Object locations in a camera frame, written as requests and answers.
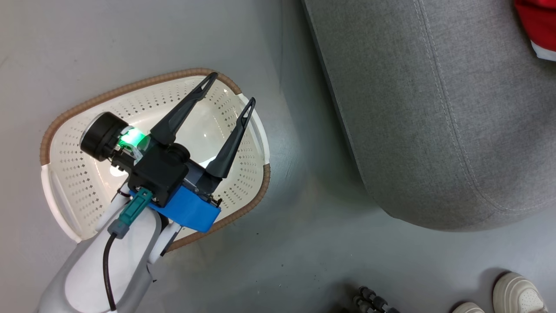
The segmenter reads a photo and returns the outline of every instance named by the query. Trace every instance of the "green light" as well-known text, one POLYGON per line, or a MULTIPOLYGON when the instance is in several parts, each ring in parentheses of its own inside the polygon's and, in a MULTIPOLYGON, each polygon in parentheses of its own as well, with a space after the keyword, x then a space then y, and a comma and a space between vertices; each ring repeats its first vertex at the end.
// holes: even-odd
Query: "green light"
POLYGON ((127 131, 127 133, 125 133, 121 138, 120 141, 118 142, 118 145, 132 145, 134 147, 137 146, 137 144, 139 144, 139 142, 141 142, 141 140, 143 140, 143 138, 145 137, 145 135, 143 135, 143 133, 136 129, 136 128, 132 128, 130 130, 127 131))

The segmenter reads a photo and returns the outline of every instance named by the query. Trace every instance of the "shoe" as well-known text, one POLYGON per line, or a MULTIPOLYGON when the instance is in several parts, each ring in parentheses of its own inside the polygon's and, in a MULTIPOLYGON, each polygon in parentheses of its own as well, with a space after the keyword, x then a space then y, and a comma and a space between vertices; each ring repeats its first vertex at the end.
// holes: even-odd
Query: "shoe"
POLYGON ((456 307, 452 313, 485 313, 485 311, 473 302, 466 302, 456 307))
POLYGON ((495 313, 548 313, 535 285, 514 272, 496 282, 492 302, 495 313))

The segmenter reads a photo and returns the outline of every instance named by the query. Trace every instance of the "shoe sole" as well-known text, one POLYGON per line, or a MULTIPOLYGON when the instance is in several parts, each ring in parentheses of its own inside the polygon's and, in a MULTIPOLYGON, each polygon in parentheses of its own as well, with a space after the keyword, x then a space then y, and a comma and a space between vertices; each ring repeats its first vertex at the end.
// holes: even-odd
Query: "shoe sole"
POLYGON ((519 296, 527 289, 533 289, 540 298, 539 291, 533 283, 520 274, 510 272, 502 276, 498 282, 496 282, 492 293, 494 312, 518 313, 520 310, 518 302, 519 296))
POLYGON ((485 311, 473 302, 466 302, 455 308, 452 313, 485 313, 485 311))

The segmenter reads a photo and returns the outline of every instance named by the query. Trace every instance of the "red and white clothing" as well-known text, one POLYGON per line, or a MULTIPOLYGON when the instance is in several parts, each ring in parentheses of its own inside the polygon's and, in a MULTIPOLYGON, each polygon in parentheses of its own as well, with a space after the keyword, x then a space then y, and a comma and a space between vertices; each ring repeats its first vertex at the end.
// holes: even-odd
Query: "red and white clothing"
POLYGON ((537 56, 556 61, 556 0, 515 0, 515 7, 537 56))

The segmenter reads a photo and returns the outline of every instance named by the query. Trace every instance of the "red cloth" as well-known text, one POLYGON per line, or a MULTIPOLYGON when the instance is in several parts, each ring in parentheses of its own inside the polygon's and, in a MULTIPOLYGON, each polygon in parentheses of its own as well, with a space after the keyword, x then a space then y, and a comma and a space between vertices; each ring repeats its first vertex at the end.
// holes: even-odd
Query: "red cloth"
POLYGON ((556 51, 556 0, 515 0, 514 4, 531 41, 556 51))

